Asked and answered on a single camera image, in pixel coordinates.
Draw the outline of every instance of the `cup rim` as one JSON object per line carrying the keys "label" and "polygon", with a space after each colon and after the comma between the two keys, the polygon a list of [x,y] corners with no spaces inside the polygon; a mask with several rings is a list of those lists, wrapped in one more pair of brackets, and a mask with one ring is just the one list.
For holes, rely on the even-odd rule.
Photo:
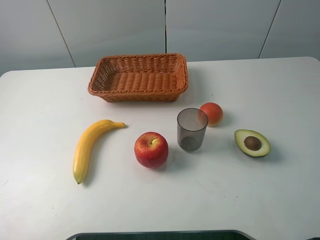
{"label": "cup rim", "polygon": [[[179,123],[179,120],[178,120],[179,115],[180,115],[183,111],[189,110],[189,109],[196,109],[196,110],[204,113],[204,115],[206,116],[206,124],[205,124],[205,126],[204,126],[203,128],[201,128],[201,129],[199,129],[199,130],[188,130],[188,129],[185,129],[183,126],[181,126],[181,124]],[[178,123],[178,125],[179,125],[182,129],[184,129],[184,130],[186,130],[186,131],[188,131],[188,132],[199,132],[199,131],[202,131],[203,129],[205,129],[205,128],[208,126],[209,119],[208,119],[207,114],[206,114],[204,111],[200,110],[199,108],[196,108],[196,107],[188,107],[188,108],[185,108],[185,109],[183,109],[183,110],[181,110],[181,111],[179,112],[178,116],[176,117],[176,122]]]}

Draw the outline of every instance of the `basket rim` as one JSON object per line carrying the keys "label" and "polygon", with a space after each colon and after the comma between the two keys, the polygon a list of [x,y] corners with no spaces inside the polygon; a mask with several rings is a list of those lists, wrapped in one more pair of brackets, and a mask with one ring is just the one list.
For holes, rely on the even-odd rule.
{"label": "basket rim", "polygon": [[[93,90],[93,84],[97,75],[98,70],[101,67],[101,64],[104,60],[107,59],[125,59],[125,58],[159,58],[159,57],[169,57],[169,56],[178,56],[179,58],[183,59],[184,65],[183,70],[186,76],[186,81],[184,81],[183,86],[181,88],[176,89],[166,89],[166,90],[113,90],[113,91],[99,91],[99,90]],[[183,93],[188,88],[188,71],[187,71],[187,61],[185,56],[183,56],[181,53],[154,53],[154,54],[136,54],[136,55],[114,55],[114,56],[104,56],[102,57],[96,64],[95,69],[93,71],[92,77],[90,79],[89,85],[88,85],[88,92],[91,95],[100,95],[100,94],[128,94],[127,96],[133,96],[135,94],[139,93],[169,93],[169,94],[180,94]]]}

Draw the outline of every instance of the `gray transparent cup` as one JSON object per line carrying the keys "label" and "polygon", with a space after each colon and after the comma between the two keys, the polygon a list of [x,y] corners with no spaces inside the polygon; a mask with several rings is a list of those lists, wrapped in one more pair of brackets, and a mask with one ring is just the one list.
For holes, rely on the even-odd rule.
{"label": "gray transparent cup", "polygon": [[188,152],[199,149],[208,125],[207,115],[197,108],[186,108],[177,117],[177,140],[179,146]]}

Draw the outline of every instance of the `brown basket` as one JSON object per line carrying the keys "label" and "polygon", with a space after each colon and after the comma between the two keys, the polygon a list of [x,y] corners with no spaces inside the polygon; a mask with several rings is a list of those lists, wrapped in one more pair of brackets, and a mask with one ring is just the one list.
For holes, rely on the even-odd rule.
{"label": "brown basket", "polygon": [[187,88],[186,58],[178,53],[163,53],[101,58],[88,91],[107,102],[173,102]]}

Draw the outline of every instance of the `avocado flesh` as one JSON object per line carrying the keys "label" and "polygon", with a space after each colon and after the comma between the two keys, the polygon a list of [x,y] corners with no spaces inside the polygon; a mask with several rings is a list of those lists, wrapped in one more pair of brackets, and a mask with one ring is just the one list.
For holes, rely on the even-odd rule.
{"label": "avocado flesh", "polygon": [[[249,136],[256,137],[257,139],[259,139],[261,141],[261,148],[259,150],[254,151],[254,150],[250,150],[249,148],[246,147],[245,139]],[[246,154],[250,157],[261,158],[261,157],[264,157],[270,153],[271,148],[270,148],[270,144],[269,144],[268,140],[262,134],[260,134],[256,131],[239,129],[234,132],[234,139],[235,139],[236,144],[240,148],[240,150],[244,154]]]}

